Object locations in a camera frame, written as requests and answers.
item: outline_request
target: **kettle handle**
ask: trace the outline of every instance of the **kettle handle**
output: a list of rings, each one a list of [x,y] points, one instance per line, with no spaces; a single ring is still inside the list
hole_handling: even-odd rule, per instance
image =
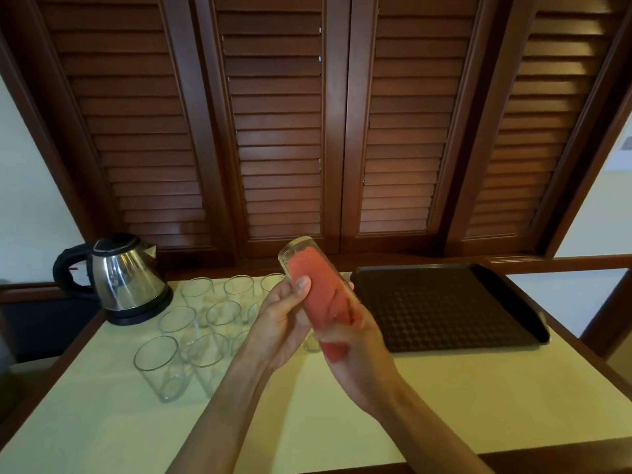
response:
[[[52,278],[61,290],[72,298],[81,298],[90,301],[99,299],[99,296],[92,286],[76,284],[73,275],[70,274],[69,271],[69,268],[73,264],[77,264],[80,261],[87,261],[91,254],[92,245],[90,243],[68,248],[57,257],[55,264],[52,266]]]

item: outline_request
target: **forearm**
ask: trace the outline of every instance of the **forearm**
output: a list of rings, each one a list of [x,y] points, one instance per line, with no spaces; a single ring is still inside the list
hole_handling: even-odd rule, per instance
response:
[[[404,380],[376,418],[417,474],[492,473]]]
[[[231,474],[269,377],[240,350],[167,474]]]

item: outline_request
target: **left hand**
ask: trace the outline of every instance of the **left hand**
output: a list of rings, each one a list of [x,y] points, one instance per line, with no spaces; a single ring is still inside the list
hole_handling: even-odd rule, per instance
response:
[[[311,287],[308,276],[301,276],[294,285],[286,277],[273,287],[244,342],[246,356],[255,356],[272,371],[292,357],[312,328],[301,306]]]

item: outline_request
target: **wooden slat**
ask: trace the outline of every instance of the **wooden slat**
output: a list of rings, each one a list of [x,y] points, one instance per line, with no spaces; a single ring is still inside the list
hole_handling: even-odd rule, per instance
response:
[[[248,214],[320,212],[320,199],[247,203],[246,210]]]
[[[193,166],[162,168],[108,168],[107,177],[110,182],[197,181],[195,168]]]
[[[443,145],[370,145],[367,146],[367,159],[393,158],[439,158]]]
[[[101,151],[105,167],[193,166],[191,151]]]
[[[437,182],[434,171],[405,172],[405,173],[367,173],[364,175],[365,186],[379,184],[432,184]]]
[[[371,128],[447,128],[449,114],[435,113],[386,113],[371,114],[368,117]]]
[[[319,145],[320,129],[238,131],[240,146]]]
[[[222,35],[318,35],[319,14],[219,13]]]
[[[360,232],[423,231],[424,229],[426,229],[425,219],[363,221],[359,224]]]
[[[204,221],[204,210],[138,210],[123,212],[126,223],[168,223],[174,221]]]
[[[475,214],[470,220],[470,225],[476,224],[504,224],[513,221],[529,221],[535,210],[507,211],[498,213]]]
[[[320,37],[225,37],[226,56],[320,56]]]
[[[137,196],[118,198],[122,210],[164,210],[201,208],[200,195]]]
[[[510,146],[494,148],[492,161],[527,160],[540,158],[557,159],[562,154],[562,145]]]
[[[498,211],[534,210],[540,204],[539,199],[515,199],[513,201],[495,201],[492,203],[477,203],[474,213],[493,213]]]
[[[320,159],[320,146],[247,146],[239,148],[242,161]]]
[[[505,113],[570,112],[581,111],[583,97],[522,99],[511,97]]]
[[[226,76],[319,76],[318,57],[227,58]]]
[[[73,77],[70,85],[76,96],[178,96],[173,76]]]
[[[437,171],[440,164],[438,158],[426,159],[388,159],[367,160],[366,173],[388,173],[409,171]]]
[[[514,83],[511,94],[588,94],[592,89],[590,78],[572,78],[562,81],[527,81]]]
[[[610,14],[623,11],[628,0],[540,0],[539,11]]]
[[[215,0],[220,11],[316,11],[321,0]]]
[[[182,113],[180,98],[79,98],[79,108],[89,116],[158,116]]]
[[[170,56],[161,54],[61,55],[61,64],[68,76],[173,75]]]
[[[390,186],[365,186],[364,198],[428,197],[434,193],[433,184],[400,184]]]
[[[380,16],[377,20],[378,38],[469,38],[472,22],[469,19],[424,19]]]
[[[235,115],[235,129],[320,128],[320,113]]]
[[[92,135],[186,133],[183,116],[87,116]]]
[[[371,113],[451,113],[452,96],[371,96]]]
[[[163,247],[212,246],[209,234],[147,234],[144,239]]]
[[[458,88],[458,78],[374,78],[371,94],[456,94]]]
[[[92,136],[98,150],[190,150],[189,135],[96,135]]]
[[[518,76],[523,75],[596,75],[601,68],[601,58],[586,58],[577,61],[534,61],[523,60],[518,68]]]
[[[409,78],[414,76],[461,76],[462,60],[444,59],[382,59],[373,63],[373,76]]]
[[[525,186],[522,188],[503,188],[481,190],[478,201],[504,201],[506,199],[539,199],[546,189],[545,185]]]
[[[162,31],[54,33],[52,40],[59,53],[168,53]]]
[[[233,113],[310,113],[320,111],[320,96],[233,96]]]
[[[303,78],[231,78],[230,94],[314,94],[320,93],[318,76]]]
[[[198,195],[197,181],[173,182],[115,182],[112,188],[116,196],[166,196]]]
[[[468,51],[466,39],[377,39],[376,58],[458,58]]]
[[[278,224],[272,226],[250,226],[253,238],[273,238],[320,234],[320,224]]]
[[[447,138],[446,129],[372,129],[367,134],[368,145],[413,145],[423,143],[443,143]]]
[[[555,131],[500,131],[496,137],[496,146],[501,145],[556,145],[568,141],[570,130]]]
[[[162,30],[162,19],[155,6],[53,5],[41,4],[50,30]]]
[[[267,190],[270,188],[311,188],[320,186],[320,174],[296,174],[285,176],[244,176],[245,190]]]
[[[395,221],[400,219],[428,219],[428,208],[400,208],[362,210],[360,221]]]
[[[380,0],[381,16],[474,16],[477,0]]]
[[[431,197],[365,198],[362,200],[362,209],[429,208],[431,201]]]
[[[550,180],[550,172],[526,174],[488,175],[483,181],[483,188],[509,188],[511,186],[543,186]]]
[[[518,234],[526,230],[529,223],[508,223],[508,224],[481,224],[470,226],[465,231],[466,238],[476,236],[494,236],[500,234]]]
[[[250,214],[248,215],[248,223],[251,226],[320,223],[320,213]]]
[[[130,232],[144,234],[202,234],[209,232],[206,223],[141,223],[130,224]]]
[[[320,161],[242,161],[242,175],[314,174],[320,171]]]
[[[280,188],[278,190],[244,190],[246,201],[284,201],[320,199],[320,188]]]
[[[576,120],[574,114],[510,114],[502,118],[501,129],[572,128]]]
[[[607,35],[612,36],[619,26],[618,20],[564,19],[559,17],[536,17],[531,27],[532,34],[538,35]]]
[[[526,44],[525,56],[604,56],[609,43],[604,39],[586,41],[532,40]]]

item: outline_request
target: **stainless steel kettle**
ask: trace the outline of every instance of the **stainless steel kettle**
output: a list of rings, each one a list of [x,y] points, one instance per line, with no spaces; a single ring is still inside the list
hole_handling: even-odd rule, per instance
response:
[[[69,248],[52,268],[58,286],[69,296],[99,300],[112,324],[129,326],[151,319],[169,306],[173,291],[155,269],[155,245],[118,233]],[[69,268],[86,261],[91,286],[76,284]]]

